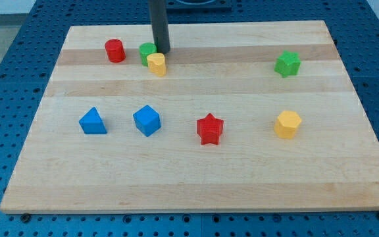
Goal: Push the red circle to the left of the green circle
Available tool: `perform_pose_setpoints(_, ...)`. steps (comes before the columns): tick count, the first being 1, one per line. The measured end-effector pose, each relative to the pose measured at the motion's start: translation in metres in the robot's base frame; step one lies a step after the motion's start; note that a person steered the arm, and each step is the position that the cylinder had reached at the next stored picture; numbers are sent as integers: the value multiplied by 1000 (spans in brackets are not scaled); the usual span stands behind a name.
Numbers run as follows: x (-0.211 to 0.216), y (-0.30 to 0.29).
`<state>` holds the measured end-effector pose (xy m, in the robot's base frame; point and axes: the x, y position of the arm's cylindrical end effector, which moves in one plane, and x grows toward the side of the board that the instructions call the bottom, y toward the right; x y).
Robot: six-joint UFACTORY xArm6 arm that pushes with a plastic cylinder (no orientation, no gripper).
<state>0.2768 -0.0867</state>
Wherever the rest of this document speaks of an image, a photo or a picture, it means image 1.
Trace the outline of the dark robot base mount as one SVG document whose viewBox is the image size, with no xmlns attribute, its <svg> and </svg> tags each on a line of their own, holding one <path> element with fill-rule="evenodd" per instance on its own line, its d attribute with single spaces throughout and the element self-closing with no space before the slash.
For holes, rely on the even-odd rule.
<svg viewBox="0 0 379 237">
<path fill-rule="evenodd" d="M 166 0 L 168 11 L 230 10 L 232 0 Z"/>
</svg>

